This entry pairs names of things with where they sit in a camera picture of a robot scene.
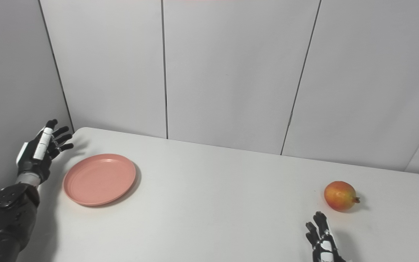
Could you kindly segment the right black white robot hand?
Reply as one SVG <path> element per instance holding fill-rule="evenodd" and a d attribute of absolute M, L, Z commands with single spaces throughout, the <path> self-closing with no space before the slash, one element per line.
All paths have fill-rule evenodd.
<path fill-rule="evenodd" d="M 321 211 L 313 215 L 314 222 L 307 222 L 306 239 L 312 247 L 313 262 L 345 262 L 339 255 L 333 234 L 329 229 L 327 217 Z"/>

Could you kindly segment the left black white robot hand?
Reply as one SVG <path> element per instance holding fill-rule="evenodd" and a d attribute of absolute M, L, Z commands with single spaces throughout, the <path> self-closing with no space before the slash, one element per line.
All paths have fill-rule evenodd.
<path fill-rule="evenodd" d="M 35 187 L 48 180 L 53 160 L 63 151 L 72 149 L 68 143 L 73 137 L 68 126 L 56 128 L 58 121 L 49 120 L 34 139 L 25 142 L 18 153 L 16 183 Z"/>

